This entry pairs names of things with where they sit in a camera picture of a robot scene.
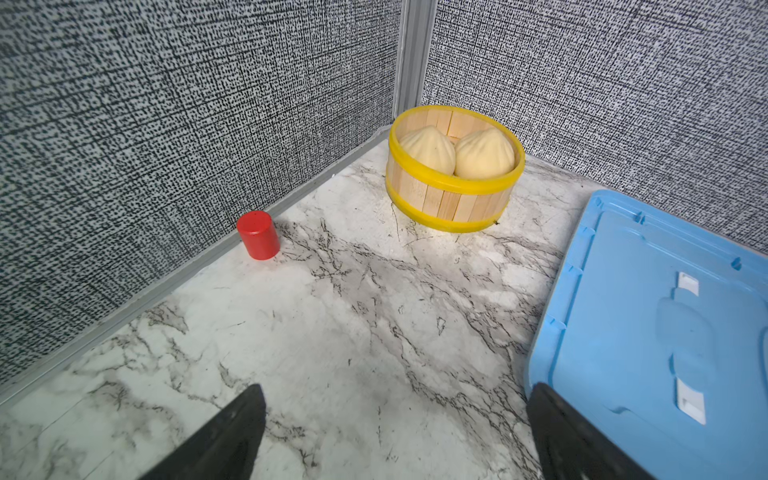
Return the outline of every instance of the marble tabletop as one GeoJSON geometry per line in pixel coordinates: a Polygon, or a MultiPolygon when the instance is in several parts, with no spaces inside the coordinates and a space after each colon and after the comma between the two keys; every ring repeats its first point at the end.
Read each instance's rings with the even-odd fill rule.
{"type": "Polygon", "coordinates": [[[386,142],[0,415],[0,477],[141,475],[251,383],[253,478],[540,478],[522,369],[600,188],[535,158],[497,225],[430,230],[386,195],[386,142]]]}

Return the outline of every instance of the red cap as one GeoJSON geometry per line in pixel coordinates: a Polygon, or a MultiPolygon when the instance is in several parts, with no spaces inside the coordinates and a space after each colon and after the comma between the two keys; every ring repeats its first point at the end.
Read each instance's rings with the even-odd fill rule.
{"type": "Polygon", "coordinates": [[[280,251],[280,240],[277,238],[272,217],[267,212],[244,214],[237,221],[237,231],[248,254],[256,260],[268,260],[280,251]]]}

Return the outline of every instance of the yellow rim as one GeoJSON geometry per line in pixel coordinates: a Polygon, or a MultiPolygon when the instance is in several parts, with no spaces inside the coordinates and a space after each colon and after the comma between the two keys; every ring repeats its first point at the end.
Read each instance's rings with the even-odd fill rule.
{"type": "Polygon", "coordinates": [[[402,112],[396,119],[395,123],[389,129],[389,151],[392,152],[392,158],[402,167],[403,170],[408,172],[416,180],[420,180],[425,184],[428,184],[434,188],[440,190],[447,190],[450,192],[456,192],[457,194],[464,195],[489,195],[495,194],[502,190],[506,190],[515,184],[520,178],[525,168],[525,150],[520,140],[507,129],[504,125],[498,123],[493,118],[486,117],[483,114],[479,114],[476,111],[466,110],[459,107],[447,107],[445,105],[426,105],[424,107],[415,107],[410,110],[402,112]],[[467,180],[465,178],[454,177],[453,175],[446,175],[420,164],[415,158],[406,153],[400,146],[400,142],[397,140],[395,131],[397,130],[400,122],[408,117],[410,114],[418,113],[420,111],[427,110],[448,110],[448,111],[460,111],[472,117],[481,118],[498,128],[512,144],[512,148],[515,150],[515,155],[520,159],[514,170],[506,175],[497,178],[490,178],[488,180],[467,180]]]}
{"type": "Polygon", "coordinates": [[[496,220],[498,220],[506,208],[505,205],[501,212],[486,220],[480,220],[478,222],[454,222],[452,220],[443,220],[442,218],[427,215],[424,212],[411,207],[408,202],[403,200],[403,198],[400,197],[397,192],[395,192],[395,189],[392,188],[392,184],[389,182],[389,178],[386,179],[386,192],[389,194],[389,198],[392,199],[392,203],[394,203],[395,206],[398,207],[400,211],[405,215],[411,217],[415,222],[429,228],[434,228],[435,230],[442,230],[444,232],[451,233],[470,233],[488,228],[493,225],[496,220]]]}

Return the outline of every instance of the round wooden basket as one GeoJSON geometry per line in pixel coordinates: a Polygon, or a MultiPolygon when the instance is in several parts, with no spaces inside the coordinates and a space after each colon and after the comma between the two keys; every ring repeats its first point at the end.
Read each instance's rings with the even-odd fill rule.
{"type": "Polygon", "coordinates": [[[412,108],[400,114],[389,131],[389,198],[405,215],[437,230],[466,233],[490,227],[507,207],[512,187],[524,168],[525,151],[515,134],[492,118],[464,108],[412,108]],[[402,149],[399,139],[427,125],[435,125],[454,144],[472,132],[497,128],[512,145],[515,168],[501,177],[467,180],[420,164],[402,149]]]}

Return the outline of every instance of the blue plastic lid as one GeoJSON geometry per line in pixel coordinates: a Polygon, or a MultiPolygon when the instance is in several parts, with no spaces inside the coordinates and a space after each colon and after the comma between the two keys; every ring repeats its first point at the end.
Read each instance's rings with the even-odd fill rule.
{"type": "Polygon", "coordinates": [[[768,259],[595,192],[525,371],[659,480],[768,477],[768,259]]]}

